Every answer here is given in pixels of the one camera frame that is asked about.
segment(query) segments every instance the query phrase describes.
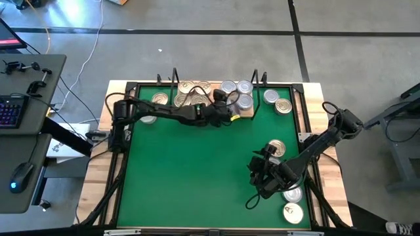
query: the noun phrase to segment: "metal can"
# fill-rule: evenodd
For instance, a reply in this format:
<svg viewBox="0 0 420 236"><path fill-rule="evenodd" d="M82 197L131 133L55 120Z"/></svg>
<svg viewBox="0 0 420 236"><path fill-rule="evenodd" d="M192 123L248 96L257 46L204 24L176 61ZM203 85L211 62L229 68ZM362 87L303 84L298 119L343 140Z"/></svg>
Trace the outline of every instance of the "metal can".
<svg viewBox="0 0 420 236"><path fill-rule="evenodd" d="M191 105L202 104L210 105L209 99L205 95L196 94L191 98Z"/></svg>
<svg viewBox="0 0 420 236"><path fill-rule="evenodd" d="M293 184L290 188L294 188L296 186L297 184ZM283 197L290 203L298 203L300 200L302 200L302 189L301 187L296 187L295 189L284 191Z"/></svg>
<svg viewBox="0 0 420 236"><path fill-rule="evenodd" d="M145 116L145 117L141 117L140 118L140 120L144 124L147 124L147 125L151 125L151 124L155 123L156 119L158 119L158 118L157 117L154 117L154 116L151 116L151 115L148 115L148 116Z"/></svg>
<svg viewBox="0 0 420 236"><path fill-rule="evenodd" d="M196 92L200 95L204 95L205 93L210 94L210 92L211 92L211 83L209 83L207 81L200 81L196 84L196 86L200 86L201 88L203 88L203 89L196 88Z"/></svg>
<svg viewBox="0 0 420 236"><path fill-rule="evenodd" d="M238 88L238 92L242 94L251 94L253 85L249 81L239 81L237 88Z"/></svg>
<svg viewBox="0 0 420 236"><path fill-rule="evenodd" d="M303 219L303 209L296 203L288 203L283 208L284 218L291 224L299 224Z"/></svg>
<svg viewBox="0 0 420 236"><path fill-rule="evenodd" d="M190 105L191 104L191 96L188 96L187 94L178 94L175 96L173 100L174 105L179 108L181 105Z"/></svg>
<svg viewBox="0 0 420 236"><path fill-rule="evenodd" d="M280 98L274 105L274 110L279 115L287 114L291 111L291 102L287 99Z"/></svg>
<svg viewBox="0 0 420 236"><path fill-rule="evenodd" d="M278 92L272 89L267 89L264 92L264 102L268 105L275 104L276 101L280 98Z"/></svg>
<svg viewBox="0 0 420 236"><path fill-rule="evenodd" d="M233 81L223 81L220 84L220 89L225 93L230 94L231 92L236 90L236 84Z"/></svg>
<svg viewBox="0 0 420 236"><path fill-rule="evenodd" d="M276 152L273 154L274 157L281 157L286 152L286 145L280 140L271 140L268 144L277 148Z"/></svg>
<svg viewBox="0 0 420 236"><path fill-rule="evenodd" d="M192 81L180 81L178 84L178 89L179 92L183 94L188 94L194 86L195 84Z"/></svg>
<svg viewBox="0 0 420 236"><path fill-rule="evenodd" d="M158 92L157 94L152 96L152 102L166 105L168 103L168 95L162 92Z"/></svg>
<svg viewBox="0 0 420 236"><path fill-rule="evenodd" d="M241 94L239 95L239 99L236 102L236 104L238 105L240 110L247 111L252 108L254 104L254 99L252 99L252 97L248 94Z"/></svg>

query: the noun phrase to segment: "desk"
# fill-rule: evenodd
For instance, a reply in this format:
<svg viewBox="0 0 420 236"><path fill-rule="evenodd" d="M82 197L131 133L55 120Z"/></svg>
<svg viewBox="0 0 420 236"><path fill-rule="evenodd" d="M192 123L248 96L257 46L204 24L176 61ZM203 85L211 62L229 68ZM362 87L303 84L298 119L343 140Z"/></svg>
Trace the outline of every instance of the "desk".
<svg viewBox="0 0 420 236"><path fill-rule="evenodd" d="M110 81L107 94L112 92L124 92L126 84L127 81ZM327 128L327 115L321 107L321 103L324 101L321 86L319 83L304 83L303 88L306 98L308 117L312 131L314 133L321 133ZM122 96L113 96L110 99L108 99L108 103L112 105L113 102L119 99L122 99ZM301 125L301 127L304 127L303 119L301 119L303 114L300 106L298 106L297 111L299 114L299 124ZM107 131L110 130L110 127L111 117L106 108L104 107L100 118L99 129ZM103 152L104 150L106 150L106 148L107 145L102 144L93 151L92 155L96 155L97 153ZM328 149L326 153L328 155L333 156L334 158L337 158L335 154L335 149L333 148ZM87 175L85 178L85 183L83 185L83 190L81 193L81 198L79 201L79 208L77 210L80 220L83 220L87 217L87 215L92 211L92 209L96 206L97 202L99 202L100 198L104 194L106 180L108 177L108 171L110 169L109 167L111 156L111 153L104 154L98 157L97 159L91 161L91 163L89 164ZM117 160L116 172L118 172L119 170L121 159L122 156L120 156ZM341 179L339 167L336 166L330 160L325 159L323 157L320 159L318 164L324 189L324 195L326 199L329 201L336 213L343 219L343 221L351 225L352 223L350 218L350 212L348 210L347 198L345 195L344 185ZM312 199L314 201L316 220L319 224L322 224L319 204L314 197ZM114 201L114 197L111 198L110 204L108 205L106 222L109 222L109 220L111 219L112 211L114 209Z"/></svg>
<svg viewBox="0 0 420 236"><path fill-rule="evenodd" d="M50 104L53 98L66 61L65 55L0 54L0 60L21 62L25 66L37 62L41 70L47 68L52 71L45 79L47 85L37 91L41 97L29 98L19 128L0 129L0 213L23 213L28 209L32 199L35 199L32 202L33 205L39 204L47 181L42 174L40 177L39 175L45 169L45 167L43 169L45 154L51 138L87 156L91 154L92 145L45 117L49 108L47 104ZM4 70L4 66L4 64L0 66L1 71ZM29 85L34 81L42 80L43 75L42 71L35 71L34 69L26 69L25 72L13 71L10 75L1 73L0 95L10 95L14 92L26 94ZM9 190L11 174L20 163L29 160L36 136L39 136L39 140L31 158L31 163L34 164L35 168L29 184L22 193L12 194Z"/></svg>

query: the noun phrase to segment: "keyboard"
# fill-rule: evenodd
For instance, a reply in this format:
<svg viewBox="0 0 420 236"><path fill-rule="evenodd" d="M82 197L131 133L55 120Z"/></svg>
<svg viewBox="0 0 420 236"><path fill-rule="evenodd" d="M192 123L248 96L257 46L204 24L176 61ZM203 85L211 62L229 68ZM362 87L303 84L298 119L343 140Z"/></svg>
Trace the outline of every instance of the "keyboard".
<svg viewBox="0 0 420 236"><path fill-rule="evenodd" d="M23 118L27 96L0 96L0 128L19 128Z"/></svg>

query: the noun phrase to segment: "green table surface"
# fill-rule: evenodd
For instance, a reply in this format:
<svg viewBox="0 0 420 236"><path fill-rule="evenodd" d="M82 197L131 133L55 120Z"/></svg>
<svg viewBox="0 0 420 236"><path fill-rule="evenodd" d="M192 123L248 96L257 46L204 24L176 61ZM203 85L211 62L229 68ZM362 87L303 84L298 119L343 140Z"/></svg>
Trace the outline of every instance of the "green table surface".
<svg viewBox="0 0 420 236"><path fill-rule="evenodd" d="M281 98L290 100L287 88L275 89ZM169 94L170 88L141 87L139 97L150 100L157 92ZM153 125L137 122L117 225L310 228L305 194L298 203L304 211L299 224L284 219L287 202L281 193L261 198L253 210L245 208L245 202L256 194L247 168L252 151L272 139L286 146L282 160L299 154L293 114L277 115L263 99L254 121L238 119L229 127L188 127L163 118Z"/></svg>

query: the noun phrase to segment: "concrete floor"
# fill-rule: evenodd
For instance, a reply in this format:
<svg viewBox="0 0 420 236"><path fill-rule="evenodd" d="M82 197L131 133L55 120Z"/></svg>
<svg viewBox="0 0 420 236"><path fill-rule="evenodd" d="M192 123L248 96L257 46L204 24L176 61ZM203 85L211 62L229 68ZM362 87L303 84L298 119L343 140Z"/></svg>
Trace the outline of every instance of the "concrete floor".
<svg viewBox="0 0 420 236"><path fill-rule="evenodd" d="M99 6L93 0L56 0L39 12L51 27L97 28ZM295 0L295 8L301 31L420 31L416 0ZM18 11L12 5L1 17L11 27L42 26L30 9ZM105 1L104 18L107 29L292 30L287 0L130 0L123 7ZM45 51L44 33L19 36ZM95 35L52 34L51 40L50 53L68 57L62 76L72 84ZM419 82L419 38L303 37L302 41L310 81L322 84L326 100L364 121ZM293 36L100 35L73 91L99 117L109 80L154 79L157 73L167 77L173 67L187 79L250 78L258 68L268 72L270 81L302 81ZM75 98L69 98L62 110L69 122L91 119ZM57 92L53 102L61 101ZM375 127L337 146L348 200L387 220L419 221L420 191L385 191L385 185L398 179L385 141ZM0 215L0 231L71 225L81 185L79 180L48 182L44 198L51 201L52 209Z"/></svg>

